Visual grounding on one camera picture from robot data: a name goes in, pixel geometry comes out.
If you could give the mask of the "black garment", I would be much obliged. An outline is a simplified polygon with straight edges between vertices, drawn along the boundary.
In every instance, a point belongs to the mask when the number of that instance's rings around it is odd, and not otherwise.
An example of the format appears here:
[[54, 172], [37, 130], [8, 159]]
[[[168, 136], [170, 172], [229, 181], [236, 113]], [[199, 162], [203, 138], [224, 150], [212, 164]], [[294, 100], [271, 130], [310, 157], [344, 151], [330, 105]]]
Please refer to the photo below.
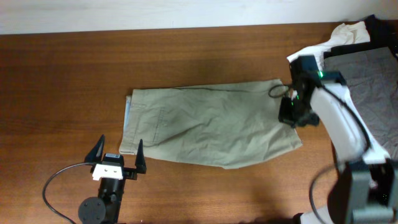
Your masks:
[[323, 53], [323, 57], [388, 47], [393, 56], [397, 58], [397, 22], [380, 20], [375, 15], [371, 15], [365, 18], [364, 23], [370, 36], [370, 42], [332, 47]]

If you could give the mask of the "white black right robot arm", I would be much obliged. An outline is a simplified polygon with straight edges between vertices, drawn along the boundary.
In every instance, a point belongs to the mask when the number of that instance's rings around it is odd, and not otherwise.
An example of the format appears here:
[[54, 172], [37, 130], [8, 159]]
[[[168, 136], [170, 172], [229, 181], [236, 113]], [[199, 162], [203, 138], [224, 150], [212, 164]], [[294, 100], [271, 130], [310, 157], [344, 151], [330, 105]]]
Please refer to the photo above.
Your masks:
[[[292, 128], [323, 123], [335, 149], [335, 162], [323, 168], [309, 189], [311, 212], [295, 223], [396, 223], [397, 161], [372, 136], [338, 71], [322, 71], [312, 55], [290, 63], [294, 94], [282, 95], [278, 119]], [[331, 170], [337, 180], [327, 204], [317, 208], [316, 181]]]

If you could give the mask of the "khaki green shorts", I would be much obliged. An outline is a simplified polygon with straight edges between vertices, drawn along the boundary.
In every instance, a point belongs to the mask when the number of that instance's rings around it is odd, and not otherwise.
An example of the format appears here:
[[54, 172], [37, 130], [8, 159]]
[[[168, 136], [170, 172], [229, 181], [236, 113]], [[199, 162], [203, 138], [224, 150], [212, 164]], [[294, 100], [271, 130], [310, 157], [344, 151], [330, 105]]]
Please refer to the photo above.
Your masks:
[[279, 122], [280, 80], [135, 89], [126, 98], [119, 152], [238, 169], [298, 149], [296, 130]]

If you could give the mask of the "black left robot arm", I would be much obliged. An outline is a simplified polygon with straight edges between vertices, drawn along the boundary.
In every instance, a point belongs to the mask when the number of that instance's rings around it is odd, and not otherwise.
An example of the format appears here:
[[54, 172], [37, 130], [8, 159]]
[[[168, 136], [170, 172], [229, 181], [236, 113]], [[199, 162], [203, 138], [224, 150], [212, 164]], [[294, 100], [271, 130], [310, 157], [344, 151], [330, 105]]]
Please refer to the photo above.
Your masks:
[[147, 171], [142, 141], [137, 148], [135, 168], [125, 167], [120, 154], [105, 154], [104, 143], [105, 137], [101, 136], [84, 160], [93, 164], [90, 172], [100, 185], [98, 195], [85, 199], [79, 206], [78, 217], [82, 223], [117, 223], [126, 181], [136, 180], [138, 174]]

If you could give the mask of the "white cloth garment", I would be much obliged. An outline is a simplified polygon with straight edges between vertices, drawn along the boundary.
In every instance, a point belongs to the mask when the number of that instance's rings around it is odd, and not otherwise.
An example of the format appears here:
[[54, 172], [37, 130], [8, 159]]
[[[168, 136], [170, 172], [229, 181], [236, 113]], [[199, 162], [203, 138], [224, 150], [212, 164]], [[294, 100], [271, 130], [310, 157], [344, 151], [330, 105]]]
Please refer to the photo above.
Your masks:
[[351, 99], [340, 72], [326, 71], [323, 53], [332, 47], [370, 41], [364, 22], [340, 24], [324, 43], [305, 47], [289, 55], [295, 96], [312, 92], [310, 106], [318, 115], [332, 140], [338, 161], [356, 159], [381, 164], [389, 153], [375, 140]]

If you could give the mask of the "grey shorts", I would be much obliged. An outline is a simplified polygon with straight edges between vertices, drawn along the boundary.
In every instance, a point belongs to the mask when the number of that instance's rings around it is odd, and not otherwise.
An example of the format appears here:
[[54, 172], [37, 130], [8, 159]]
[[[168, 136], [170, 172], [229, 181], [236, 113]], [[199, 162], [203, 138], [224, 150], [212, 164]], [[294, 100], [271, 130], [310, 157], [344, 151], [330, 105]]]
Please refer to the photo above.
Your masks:
[[389, 48], [328, 57], [324, 68], [340, 71], [370, 132], [397, 157], [397, 59]]

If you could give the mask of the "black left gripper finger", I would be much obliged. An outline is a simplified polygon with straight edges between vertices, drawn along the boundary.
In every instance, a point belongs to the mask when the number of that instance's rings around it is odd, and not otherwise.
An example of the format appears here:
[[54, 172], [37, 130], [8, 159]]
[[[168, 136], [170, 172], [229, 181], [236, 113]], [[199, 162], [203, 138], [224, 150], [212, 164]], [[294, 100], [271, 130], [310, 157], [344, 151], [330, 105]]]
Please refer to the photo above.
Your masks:
[[136, 166], [137, 173], [140, 173], [140, 174], [146, 173], [147, 167], [146, 167], [146, 161], [145, 161], [145, 157], [144, 157], [143, 140], [139, 141], [137, 154], [136, 154], [135, 166]]
[[104, 143], [105, 143], [105, 136], [103, 134], [101, 135], [101, 137], [99, 138], [98, 142], [95, 144], [93, 149], [86, 155], [84, 162], [95, 162], [95, 163], [101, 162]]

